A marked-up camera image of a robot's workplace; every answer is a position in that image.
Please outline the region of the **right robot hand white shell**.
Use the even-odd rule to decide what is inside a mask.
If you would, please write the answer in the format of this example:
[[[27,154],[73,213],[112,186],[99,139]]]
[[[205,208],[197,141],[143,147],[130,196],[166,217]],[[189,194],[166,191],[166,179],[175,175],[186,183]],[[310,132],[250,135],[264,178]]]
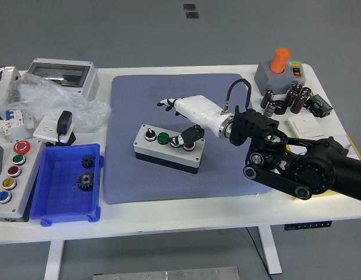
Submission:
[[[166,111],[176,110],[176,115],[182,115],[194,126],[184,130],[180,135],[169,138],[173,146],[189,145],[203,138],[204,129],[209,128],[215,136],[228,139],[231,133],[234,115],[228,112],[230,102],[227,100],[219,107],[202,95],[184,97],[181,99],[164,99],[158,106],[166,106]]]

